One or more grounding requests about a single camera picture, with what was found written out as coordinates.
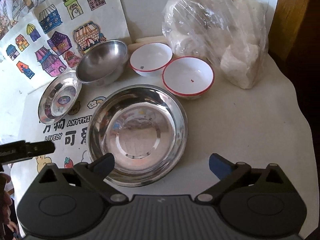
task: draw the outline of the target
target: chinese character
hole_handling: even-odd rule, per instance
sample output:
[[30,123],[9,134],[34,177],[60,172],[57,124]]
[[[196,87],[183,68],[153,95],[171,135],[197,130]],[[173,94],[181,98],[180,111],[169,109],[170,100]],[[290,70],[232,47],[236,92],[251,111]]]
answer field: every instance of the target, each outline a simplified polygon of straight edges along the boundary
[[44,130],[43,130],[43,133],[45,133],[45,131],[47,130],[47,128],[48,128],[48,132],[50,132],[50,127],[51,127],[51,125],[46,125],[45,128],[44,128]]
[[69,132],[66,132],[66,138],[65,138],[65,141],[64,141],[64,144],[69,144],[71,142],[71,146],[75,144],[75,134],[76,134],[76,131],[69,131]]
[[65,122],[66,122],[66,119],[61,119],[59,122],[56,122],[55,124],[54,124],[54,130],[56,131],[57,129],[63,129],[64,128],[64,124],[65,124]]
[[87,135],[87,127],[82,128],[82,133],[81,133],[82,140],[81,140],[81,144],[85,143],[85,136],[86,136],[86,135]]

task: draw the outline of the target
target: small metal plate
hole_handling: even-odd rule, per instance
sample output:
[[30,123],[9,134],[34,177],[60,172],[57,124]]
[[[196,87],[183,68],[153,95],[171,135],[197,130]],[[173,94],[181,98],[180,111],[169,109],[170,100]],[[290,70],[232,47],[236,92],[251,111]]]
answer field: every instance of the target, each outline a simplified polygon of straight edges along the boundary
[[41,123],[49,125],[60,121],[76,102],[82,83],[76,71],[69,70],[53,80],[44,91],[38,106]]
[[114,155],[116,165],[108,180],[137,187],[162,178],[175,166],[187,135],[186,114],[172,94],[135,85],[104,100],[90,120],[87,142],[93,160],[108,152]]

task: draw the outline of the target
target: screw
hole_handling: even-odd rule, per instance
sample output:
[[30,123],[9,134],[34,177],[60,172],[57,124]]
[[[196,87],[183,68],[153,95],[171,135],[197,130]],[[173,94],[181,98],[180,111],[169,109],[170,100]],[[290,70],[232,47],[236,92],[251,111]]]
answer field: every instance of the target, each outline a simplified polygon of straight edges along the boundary
[[200,194],[197,196],[197,199],[201,202],[209,202],[213,199],[213,196],[210,194]]
[[110,197],[110,200],[113,202],[121,203],[126,201],[127,197],[123,194],[113,194]]

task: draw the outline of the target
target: red rim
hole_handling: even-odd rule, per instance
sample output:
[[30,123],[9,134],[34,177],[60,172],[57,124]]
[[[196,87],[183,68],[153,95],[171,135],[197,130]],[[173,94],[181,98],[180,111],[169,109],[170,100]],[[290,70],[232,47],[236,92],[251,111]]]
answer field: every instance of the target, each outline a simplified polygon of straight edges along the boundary
[[[181,59],[181,58],[185,58],[185,57],[192,57],[192,56],[179,57],[179,58],[176,58],[176,59],[172,60],[170,63],[174,62],[174,61],[177,60],[177,59]],[[167,64],[167,65],[165,66],[165,68],[164,68],[164,70],[163,70],[163,72],[162,72],[162,82],[163,82],[164,86],[165,86],[169,91],[171,91],[171,92],[173,92],[173,93],[175,93],[175,94],[177,94],[177,95],[179,95],[179,96],[189,96],[189,97],[191,97],[191,96],[201,95],[201,94],[203,94],[204,92],[208,91],[208,90],[210,89],[210,87],[212,87],[213,82],[214,82],[214,79],[215,79],[215,74],[214,74],[214,71],[213,71],[212,67],[211,67],[208,63],[206,63],[206,64],[210,67],[210,69],[211,69],[211,71],[212,71],[212,75],[213,75],[212,82],[211,82],[211,84],[210,84],[205,90],[202,90],[202,91],[200,91],[200,92],[198,92],[198,93],[195,93],[195,94],[183,94],[183,93],[179,93],[179,92],[174,91],[173,89],[169,88],[168,85],[167,85],[167,84],[165,83],[165,81],[164,81],[164,72],[165,72],[166,68],[169,66],[169,64]]]
[[[164,43],[161,43],[161,42],[150,42],[150,43],[143,44],[140,48],[142,48],[142,47],[145,46],[145,45],[154,44],[154,43],[160,43],[160,44],[163,44],[163,45],[169,47],[168,45],[166,45],[166,44],[164,44]],[[137,48],[137,49],[131,54],[131,57],[132,57],[132,55],[133,55],[138,49],[140,49],[140,48]],[[169,65],[169,63],[172,62],[173,53],[172,53],[172,55],[171,55],[171,59],[170,59],[165,65],[161,66],[160,68],[153,69],[153,70],[140,70],[140,69],[136,69],[136,68],[135,68],[134,66],[132,66],[132,64],[131,64],[131,57],[130,57],[130,62],[129,62],[130,68],[132,68],[133,70],[138,71],[138,72],[153,72],[153,71],[162,69],[163,67],[167,67],[167,65]]]

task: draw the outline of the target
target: ribbed gray panel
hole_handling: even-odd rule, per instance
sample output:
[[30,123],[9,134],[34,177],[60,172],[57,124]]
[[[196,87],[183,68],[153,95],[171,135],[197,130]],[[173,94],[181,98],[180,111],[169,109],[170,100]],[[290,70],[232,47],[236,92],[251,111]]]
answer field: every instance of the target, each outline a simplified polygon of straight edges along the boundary
[[[254,240],[225,225],[214,208],[189,196],[136,196],[114,206],[93,230],[72,240]],[[27,236],[26,240],[39,240]],[[298,236],[281,240],[301,240]]]

